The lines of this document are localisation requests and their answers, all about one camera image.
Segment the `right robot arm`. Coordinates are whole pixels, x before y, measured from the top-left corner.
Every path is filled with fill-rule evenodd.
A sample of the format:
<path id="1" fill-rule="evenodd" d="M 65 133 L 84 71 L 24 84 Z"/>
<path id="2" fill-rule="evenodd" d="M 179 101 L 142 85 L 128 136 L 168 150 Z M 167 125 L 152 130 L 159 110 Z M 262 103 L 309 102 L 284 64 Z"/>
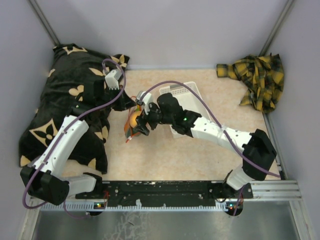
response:
<path id="1" fill-rule="evenodd" d="M 169 125 L 180 135 L 206 140 L 238 154 L 242 163 L 231 170 L 219 188 L 220 198 L 240 196 L 241 189 L 251 181 L 264 181 L 271 175 L 270 168 L 277 152 L 268 135 L 261 129 L 239 131 L 212 122 L 198 112 L 183 109 L 171 93 L 153 101 L 151 93 L 141 91 L 136 103 L 143 107 L 136 117 L 135 129 L 147 136 L 158 125 Z"/>

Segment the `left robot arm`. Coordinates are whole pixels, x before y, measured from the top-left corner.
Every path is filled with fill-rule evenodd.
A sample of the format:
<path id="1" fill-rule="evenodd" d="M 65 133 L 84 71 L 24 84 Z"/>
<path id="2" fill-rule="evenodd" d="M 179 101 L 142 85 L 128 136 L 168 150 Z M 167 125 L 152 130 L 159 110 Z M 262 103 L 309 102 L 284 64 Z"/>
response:
<path id="1" fill-rule="evenodd" d="M 97 199 L 103 195 L 104 186 L 98 175 L 82 175 L 63 178 L 65 164 L 78 144 L 89 130 L 88 116 L 99 110 L 111 107 L 115 111 L 125 111 L 135 106 L 135 102 L 125 92 L 125 84 L 120 85 L 113 78 L 97 80 L 86 87 L 83 100 L 71 105 L 56 136 L 32 166 L 24 166 L 20 177 L 25 190 L 22 204 L 26 209 L 26 197 L 31 196 L 43 201 L 60 205 L 70 196 L 87 193 Z"/>

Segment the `orange fruit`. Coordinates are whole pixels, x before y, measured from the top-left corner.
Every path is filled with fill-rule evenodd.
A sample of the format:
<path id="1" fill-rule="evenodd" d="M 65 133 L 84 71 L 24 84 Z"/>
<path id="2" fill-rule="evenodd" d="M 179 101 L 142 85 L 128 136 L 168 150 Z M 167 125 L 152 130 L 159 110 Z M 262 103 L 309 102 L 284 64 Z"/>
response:
<path id="1" fill-rule="evenodd" d="M 134 135 L 136 132 L 135 130 L 130 126 L 129 123 L 126 123 L 124 126 L 124 133 L 125 133 L 125 137 L 128 138 L 132 135 Z"/>

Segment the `peach fruit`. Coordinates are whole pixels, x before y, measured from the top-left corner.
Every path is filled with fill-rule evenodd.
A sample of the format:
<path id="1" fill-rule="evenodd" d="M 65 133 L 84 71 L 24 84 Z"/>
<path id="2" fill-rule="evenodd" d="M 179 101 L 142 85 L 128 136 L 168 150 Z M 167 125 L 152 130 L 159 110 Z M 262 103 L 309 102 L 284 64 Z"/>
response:
<path id="1" fill-rule="evenodd" d="M 138 125 L 137 118 L 141 115 L 141 111 L 134 111 L 129 116 L 129 124 L 132 128 L 135 128 Z"/>

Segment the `clear zip top bag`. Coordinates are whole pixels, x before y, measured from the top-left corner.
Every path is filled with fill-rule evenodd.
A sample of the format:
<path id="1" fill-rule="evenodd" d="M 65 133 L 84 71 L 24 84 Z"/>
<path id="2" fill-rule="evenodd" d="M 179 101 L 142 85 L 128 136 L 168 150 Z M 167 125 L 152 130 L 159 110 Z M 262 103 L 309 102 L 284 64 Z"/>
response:
<path id="1" fill-rule="evenodd" d="M 125 143 L 128 143 L 134 137 L 142 135 L 142 133 L 137 130 L 138 123 L 136 121 L 136 118 L 141 115 L 143 110 L 144 107 L 142 107 L 141 105 L 136 105 L 134 107 L 129 108 L 127 120 L 123 128 L 126 137 Z"/>

